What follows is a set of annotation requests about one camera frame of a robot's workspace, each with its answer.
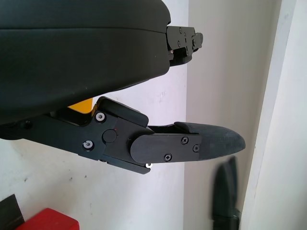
bolt head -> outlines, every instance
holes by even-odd
[[[106,118],[106,115],[104,113],[97,113],[95,118],[96,118],[96,121],[101,122]]]
[[[194,145],[193,146],[193,151],[194,152],[198,152],[200,150],[200,146],[199,145]]]
[[[188,142],[189,142],[189,138],[188,137],[183,137],[181,139],[181,144],[183,144],[183,145],[187,144]]]
[[[86,140],[82,145],[88,151],[92,150],[94,147],[94,143],[91,140]]]
[[[152,168],[152,166],[153,166],[153,164],[145,164],[145,167],[147,168],[147,169],[150,169],[150,168]]]
[[[167,155],[164,156],[164,160],[166,162],[170,161],[171,159],[172,159],[172,155],[171,154],[167,154]]]

dark object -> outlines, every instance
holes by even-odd
[[[199,145],[194,145],[193,146],[193,151],[194,152],[198,152],[200,150],[200,146]]]
[[[171,154],[167,154],[164,156],[164,160],[165,162],[169,162],[172,159],[172,155]]]
[[[222,163],[216,172],[213,187],[213,230],[238,230],[240,213],[237,202],[236,158]]]
[[[183,144],[183,145],[187,144],[188,142],[189,142],[189,138],[188,137],[183,137],[181,139],[181,144]]]
[[[167,26],[170,13],[161,0],[10,0],[0,3],[0,15],[1,138],[142,174],[152,163],[201,161],[245,148],[239,134],[218,126],[148,126],[146,115],[105,97],[88,114],[67,108],[192,60],[202,34]]]
[[[103,123],[96,121],[98,113],[105,115]],[[218,126],[182,122],[147,126],[147,116],[106,97],[98,100],[90,114],[64,108],[27,121],[32,124],[30,129],[24,128],[22,120],[0,126],[0,135],[28,139],[143,174],[150,171],[147,163],[201,161],[245,148],[239,134]]]
[[[164,75],[201,47],[161,0],[6,0],[0,15],[0,125]]]
[[[0,229],[14,230],[24,223],[16,196],[11,195],[0,201]]]

black plastic housing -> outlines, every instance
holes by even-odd
[[[0,124],[169,69],[161,0],[0,0]]]

yellow part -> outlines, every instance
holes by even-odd
[[[93,99],[87,99],[83,102],[79,102],[77,104],[69,106],[70,109],[76,110],[80,113],[87,114],[91,112],[93,105]]]

red object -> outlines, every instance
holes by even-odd
[[[50,208],[46,208],[16,230],[80,230],[79,222]]]

